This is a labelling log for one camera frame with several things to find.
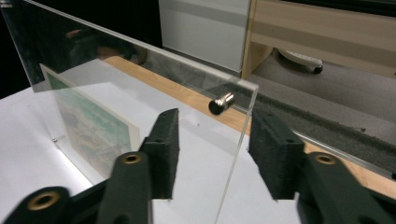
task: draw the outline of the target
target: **wooden strip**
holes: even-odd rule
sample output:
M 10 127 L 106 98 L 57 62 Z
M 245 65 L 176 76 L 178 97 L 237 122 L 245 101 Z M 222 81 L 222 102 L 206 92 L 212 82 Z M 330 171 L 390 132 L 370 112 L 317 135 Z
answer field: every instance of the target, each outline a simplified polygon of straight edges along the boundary
M 165 77 L 161 77 L 141 66 L 126 61 L 120 57 L 111 57 L 106 59 L 105 62 L 116 67 L 117 69 L 128 74 L 129 76 L 150 85 L 152 88 L 162 91 L 163 93 L 179 100 L 180 102 L 201 111 L 209 117 L 228 125 L 229 127 L 237 130 L 238 132 L 242 132 L 246 117 L 245 114 L 230 108 L 229 110 L 221 114 L 221 116 L 214 116 L 207 108 L 211 99 L 203 96 L 196 91 L 192 91 L 184 86 L 177 84 L 176 82 L 173 82 Z M 250 122 L 251 119 L 249 120 L 249 124 L 247 125 L 247 135 L 250 135 Z M 313 151 L 329 153 L 328 151 L 320 147 L 305 143 L 305 153 L 310 153 Z M 381 175 L 377 175 L 351 161 L 347 161 L 342 158 L 339 159 L 344 162 L 349 171 L 360 181 L 360 183 L 364 187 L 368 189 L 373 189 L 393 199 L 396 199 L 396 183 L 394 181 L 386 179 Z

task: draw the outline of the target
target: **metal cylinder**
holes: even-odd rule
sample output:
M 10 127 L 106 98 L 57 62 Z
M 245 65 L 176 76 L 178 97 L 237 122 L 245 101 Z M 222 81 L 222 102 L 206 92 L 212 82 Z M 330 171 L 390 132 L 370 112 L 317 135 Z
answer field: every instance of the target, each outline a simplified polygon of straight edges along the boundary
M 227 94 L 212 100 L 209 103 L 209 110 L 214 115 L 220 115 L 224 111 L 228 110 L 235 103 L 233 93 L 228 92 Z

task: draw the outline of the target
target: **brass grommet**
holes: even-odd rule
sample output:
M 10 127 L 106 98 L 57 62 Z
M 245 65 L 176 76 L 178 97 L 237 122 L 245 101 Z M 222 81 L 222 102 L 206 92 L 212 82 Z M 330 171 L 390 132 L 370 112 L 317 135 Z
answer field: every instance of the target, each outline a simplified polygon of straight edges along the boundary
M 335 164 L 335 159 L 333 159 L 331 156 L 317 155 L 317 156 L 315 157 L 315 159 L 316 159 L 318 162 L 321 162 L 321 163 L 324 163 L 324 164 L 327 164 L 327 165 L 333 165 L 333 164 Z
M 129 155 L 122 159 L 122 161 L 126 164 L 134 164 L 140 162 L 142 158 L 138 155 Z
M 44 192 L 30 200 L 27 208 L 32 211 L 42 210 L 58 202 L 60 198 L 61 196 L 56 191 Z

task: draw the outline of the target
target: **caster wheel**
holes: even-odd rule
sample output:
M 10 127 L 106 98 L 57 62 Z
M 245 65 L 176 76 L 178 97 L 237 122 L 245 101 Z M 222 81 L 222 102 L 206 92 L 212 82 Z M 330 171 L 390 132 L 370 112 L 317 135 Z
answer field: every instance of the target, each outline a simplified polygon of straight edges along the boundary
M 321 66 L 321 67 L 316 67 L 315 70 L 314 70 L 314 74 L 320 74 L 321 71 L 323 71 L 323 66 Z

